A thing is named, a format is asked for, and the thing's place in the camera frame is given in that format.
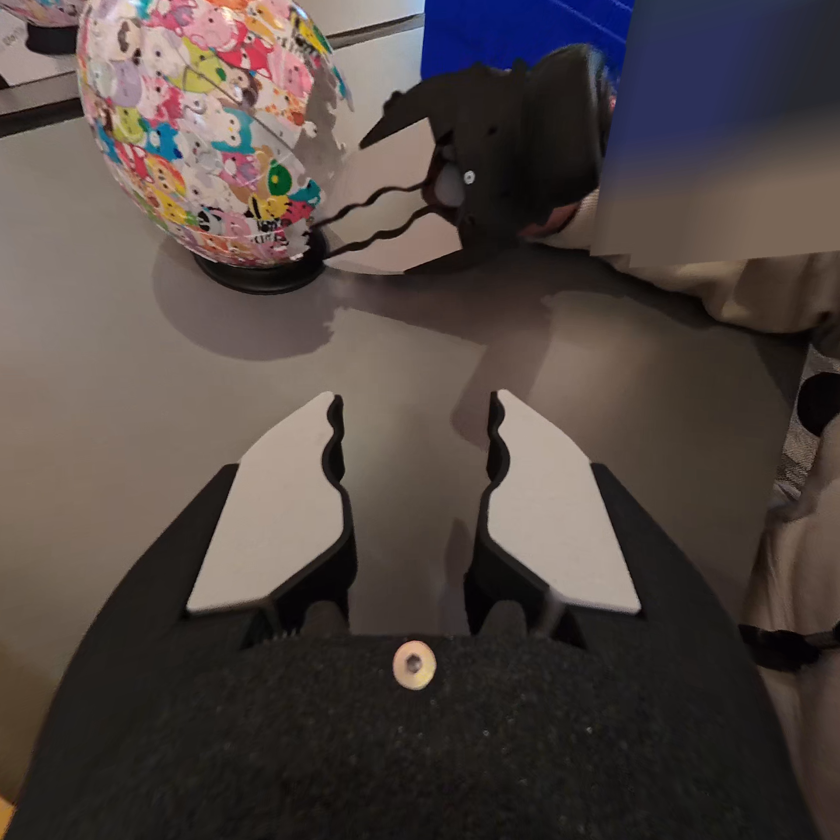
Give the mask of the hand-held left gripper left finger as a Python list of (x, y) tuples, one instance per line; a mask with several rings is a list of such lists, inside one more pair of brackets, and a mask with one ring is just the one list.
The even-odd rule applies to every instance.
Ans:
[(188, 615), (255, 607), (285, 634), (301, 630), (319, 602), (348, 618), (358, 561), (342, 484), (343, 436), (343, 399), (323, 392), (245, 452), (186, 601)]

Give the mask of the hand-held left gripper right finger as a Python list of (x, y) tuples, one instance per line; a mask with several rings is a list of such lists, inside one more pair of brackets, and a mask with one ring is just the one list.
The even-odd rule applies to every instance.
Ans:
[(552, 635), (569, 607), (640, 616), (642, 604), (595, 480), (573, 439), (501, 389), (490, 395), (489, 480), (465, 573), (477, 635), (499, 602), (519, 604), (526, 628)]

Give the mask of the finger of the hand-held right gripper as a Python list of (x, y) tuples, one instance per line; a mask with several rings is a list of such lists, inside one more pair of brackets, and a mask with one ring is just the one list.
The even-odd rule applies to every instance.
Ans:
[(352, 151), (324, 188), (314, 230), (410, 230), (436, 226), (422, 196), (435, 138), (421, 119)]
[(460, 252), (458, 227), (435, 207), (421, 207), (396, 227), (331, 248), (324, 264), (351, 274), (405, 274)]

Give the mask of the colourful cartoon puzzle ball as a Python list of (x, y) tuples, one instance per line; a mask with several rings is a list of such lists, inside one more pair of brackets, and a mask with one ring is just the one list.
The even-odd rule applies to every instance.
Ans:
[(89, 2), (85, 118), (146, 216), (222, 265), (294, 265), (347, 154), (350, 91), (293, 2)]

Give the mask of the person's right forearm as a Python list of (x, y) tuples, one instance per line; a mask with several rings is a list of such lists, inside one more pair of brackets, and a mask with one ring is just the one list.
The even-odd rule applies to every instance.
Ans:
[(839, 254), (632, 267), (628, 255), (599, 260), (629, 277), (700, 301), (713, 319), (769, 334), (809, 333), (838, 358)]

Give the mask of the printed puzzle box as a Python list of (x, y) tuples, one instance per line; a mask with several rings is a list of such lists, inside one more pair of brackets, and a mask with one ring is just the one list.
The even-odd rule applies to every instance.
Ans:
[(87, 1), (2, 1), (1, 75), (10, 88), (77, 67), (77, 32)]

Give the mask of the person's right hand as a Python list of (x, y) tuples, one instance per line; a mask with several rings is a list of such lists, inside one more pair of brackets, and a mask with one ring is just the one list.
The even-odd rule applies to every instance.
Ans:
[(518, 236), (557, 249), (589, 250), (594, 239), (599, 192), (595, 189), (578, 203), (555, 208), (546, 223), (531, 224)]

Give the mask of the black shoe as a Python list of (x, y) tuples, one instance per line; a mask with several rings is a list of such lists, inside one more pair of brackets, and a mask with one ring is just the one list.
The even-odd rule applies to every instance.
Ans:
[(796, 418), (816, 438), (839, 415), (839, 373), (822, 371), (804, 379), (796, 399)]

